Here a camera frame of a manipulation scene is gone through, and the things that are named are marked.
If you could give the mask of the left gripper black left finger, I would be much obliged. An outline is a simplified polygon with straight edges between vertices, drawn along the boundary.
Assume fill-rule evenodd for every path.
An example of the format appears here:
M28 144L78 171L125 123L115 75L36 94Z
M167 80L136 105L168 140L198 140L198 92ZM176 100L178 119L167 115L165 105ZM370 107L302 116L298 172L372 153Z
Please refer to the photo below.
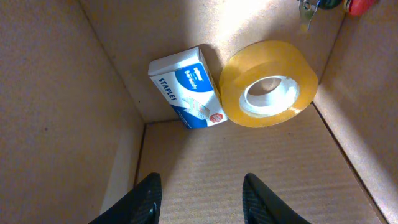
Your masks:
M161 201L161 177L153 172L89 224L158 224Z

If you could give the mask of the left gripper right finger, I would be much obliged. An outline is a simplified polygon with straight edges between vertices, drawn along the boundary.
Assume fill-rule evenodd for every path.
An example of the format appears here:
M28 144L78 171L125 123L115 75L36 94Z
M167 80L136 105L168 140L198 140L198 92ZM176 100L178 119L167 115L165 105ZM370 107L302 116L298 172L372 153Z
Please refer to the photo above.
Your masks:
M242 196L245 224L310 224L253 173L244 177Z

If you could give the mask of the clear tape roll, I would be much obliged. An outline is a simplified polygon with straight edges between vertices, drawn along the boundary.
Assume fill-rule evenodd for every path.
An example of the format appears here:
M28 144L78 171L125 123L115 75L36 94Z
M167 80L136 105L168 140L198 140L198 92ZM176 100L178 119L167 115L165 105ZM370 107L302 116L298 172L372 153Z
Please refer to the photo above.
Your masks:
M235 54L222 70L219 86L228 119L261 128L304 110L316 95L318 77L296 47L273 40Z

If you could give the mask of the red black stapler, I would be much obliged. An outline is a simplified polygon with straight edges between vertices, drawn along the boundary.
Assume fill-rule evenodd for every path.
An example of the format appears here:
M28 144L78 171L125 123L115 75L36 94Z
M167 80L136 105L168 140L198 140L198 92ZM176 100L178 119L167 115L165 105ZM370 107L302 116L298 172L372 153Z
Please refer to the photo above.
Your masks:
M300 29L304 32L310 28L311 21L319 9L331 10L342 5L345 13L351 16L362 16L378 0L298 0Z

